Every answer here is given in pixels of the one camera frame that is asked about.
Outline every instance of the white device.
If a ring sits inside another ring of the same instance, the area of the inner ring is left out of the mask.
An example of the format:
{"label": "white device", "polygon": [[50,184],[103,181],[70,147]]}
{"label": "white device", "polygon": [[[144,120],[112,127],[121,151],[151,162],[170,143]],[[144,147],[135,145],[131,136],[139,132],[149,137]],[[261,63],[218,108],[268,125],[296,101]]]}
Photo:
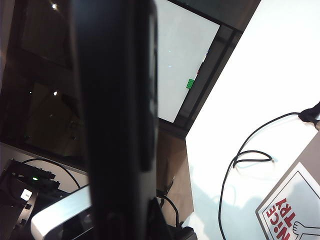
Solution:
{"label": "white device", "polygon": [[63,224],[78,215],[82,215],[83,227],[87,231],[92,228],[92,221],[86,212],[90,207],[90,189],[85,186],[34,215],[31,220],[32,236],[35,240],[52,239],[53,236],[61,239]]}

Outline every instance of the sign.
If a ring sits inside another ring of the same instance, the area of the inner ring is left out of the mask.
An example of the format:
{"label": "sign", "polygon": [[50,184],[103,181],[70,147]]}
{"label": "sign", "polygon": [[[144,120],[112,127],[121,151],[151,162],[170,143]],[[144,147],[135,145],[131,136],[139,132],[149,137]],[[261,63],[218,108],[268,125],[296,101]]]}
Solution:
{"label": "sign", "polygon": [[257,213],[269,240],[320,240],[320,186],[301,162]]}

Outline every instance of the electronic device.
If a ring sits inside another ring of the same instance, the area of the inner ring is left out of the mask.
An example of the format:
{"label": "electronic device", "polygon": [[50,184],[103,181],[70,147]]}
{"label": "electronic device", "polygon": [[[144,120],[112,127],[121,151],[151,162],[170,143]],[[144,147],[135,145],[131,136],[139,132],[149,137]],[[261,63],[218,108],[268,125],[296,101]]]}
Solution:
{"label": "electronic device", "polygon": [[31,218],[69,193],[58,189],[55,175],[11,160],[0,175],[0,239],[33,240]]}
{"label": "electronic device", "polygon": [[71,240],[92,228],[89,186],[38,212],[31,220],[35,240]]}

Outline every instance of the glass panel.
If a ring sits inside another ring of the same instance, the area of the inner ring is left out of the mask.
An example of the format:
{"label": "glass panel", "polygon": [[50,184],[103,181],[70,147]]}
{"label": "glass panel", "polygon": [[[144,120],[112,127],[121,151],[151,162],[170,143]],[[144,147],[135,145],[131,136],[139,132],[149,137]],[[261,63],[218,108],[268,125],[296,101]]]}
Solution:
{"label": "glass panel", "polygon": [[28,0],[21,48],[71,68],[68,0]]}

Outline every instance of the wall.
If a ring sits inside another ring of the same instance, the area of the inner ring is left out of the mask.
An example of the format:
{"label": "wall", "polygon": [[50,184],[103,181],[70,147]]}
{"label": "wall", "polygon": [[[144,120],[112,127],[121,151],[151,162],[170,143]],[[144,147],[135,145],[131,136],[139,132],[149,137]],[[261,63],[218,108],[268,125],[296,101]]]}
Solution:
{"label": "wall", "polygon": [[[320,1],[262,0],[187,138],[194,213],[185,225],[200,240],[222,239],[221,185],[247,136],[267,121],[320,101]],[[317,133],[288,117],[256,134],[245,150],[273,162],[231,170],[222,206],[228,240],[263,240],[257,206]]]}
{"label": "wall", "polygon": [[[31,153],[28,154],[26,152],[22,152],[6,144],[0,143],[1,172],[5,168],[6,164],[8,164],[8,161],[10,159],[14,159],[16,161],[22,162],[24,160],[33,159],[36,157],[37,156],[34,154],[31,154]],[[54,180],[60,182],[59,189],[63,191],[70,193],[78,189],[74,181],[71,179],[71,177],[58,166],[55,166],[53,164],[50,164],[44,161],[32,161],[32,162],[28,162],[28,165],[35,166],[37,168],[41,168],[43,170],[50,171],[53,174],[55,174]],[[71,168],[67,166],[64,166],[64,167],[67,168],[68,171],[74,176],[74,178],[77,180],[77,182],[81,187],[88,184],[88,177],[85,172],[82,172],[76,169],[71,170]]]}
{"label": "wall", "polygon": [[0,0],[0,88],[6,65],[7,47],[15,0]]}

